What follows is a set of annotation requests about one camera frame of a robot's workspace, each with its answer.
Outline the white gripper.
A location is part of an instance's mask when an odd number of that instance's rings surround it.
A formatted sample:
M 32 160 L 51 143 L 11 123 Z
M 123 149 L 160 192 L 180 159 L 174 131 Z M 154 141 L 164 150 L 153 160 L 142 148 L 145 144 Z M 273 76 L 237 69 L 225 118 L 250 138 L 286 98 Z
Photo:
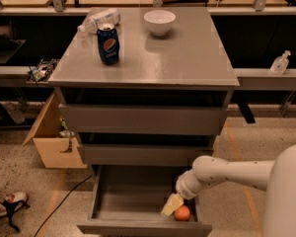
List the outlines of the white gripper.
M 176 182 L 178 194 L 171 194 L 162 208 L 163 216 L 172 215 L 180 206 L 184 204 L 184 199 L 195 198 L 203 189 L 203 183 L 196 177 L 192 170 L 185 171 L 179 175 Z

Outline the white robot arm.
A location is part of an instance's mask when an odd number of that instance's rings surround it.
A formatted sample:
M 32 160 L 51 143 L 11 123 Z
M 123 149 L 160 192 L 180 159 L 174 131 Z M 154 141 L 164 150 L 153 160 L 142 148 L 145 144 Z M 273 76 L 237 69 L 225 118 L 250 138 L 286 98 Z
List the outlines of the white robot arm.
M 179 175 L 175 192 L 169 196 L 161 214 L 173 214 L 186 199 L 223 182 L 266 192 L 261 237 L 296 237 L 296 144 L 267 161 L 196 158 L 191 169 Z

